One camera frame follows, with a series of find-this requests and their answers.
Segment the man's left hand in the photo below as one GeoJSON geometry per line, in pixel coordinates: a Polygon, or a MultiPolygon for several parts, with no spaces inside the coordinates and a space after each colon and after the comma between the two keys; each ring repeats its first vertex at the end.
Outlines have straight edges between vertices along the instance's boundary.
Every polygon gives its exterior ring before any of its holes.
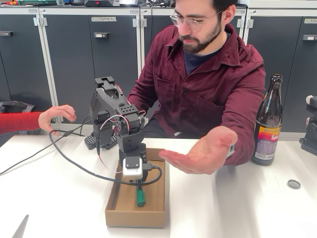
{"type": "Polygon", "coordinates": [[[202,137],[186,155],[163,150],[159,156],[187,174],[211,175],[224,165],[227,153],[237,139],[236,132],[218,126],[202,137]]]}

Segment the hand of red-sleeved person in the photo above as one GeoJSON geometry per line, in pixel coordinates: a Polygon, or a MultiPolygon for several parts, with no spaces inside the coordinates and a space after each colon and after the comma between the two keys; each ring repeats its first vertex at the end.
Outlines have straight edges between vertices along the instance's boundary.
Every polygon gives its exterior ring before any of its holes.
{"type": "Polygon", "coordinates": [[[69,121],[76,121],[75,110],[69,105],[54,106],[42,112],[38,118],[38,124],[41,129],[46,132],[51,132],[51,119],[54,117],[63,117],[69,121]]]}

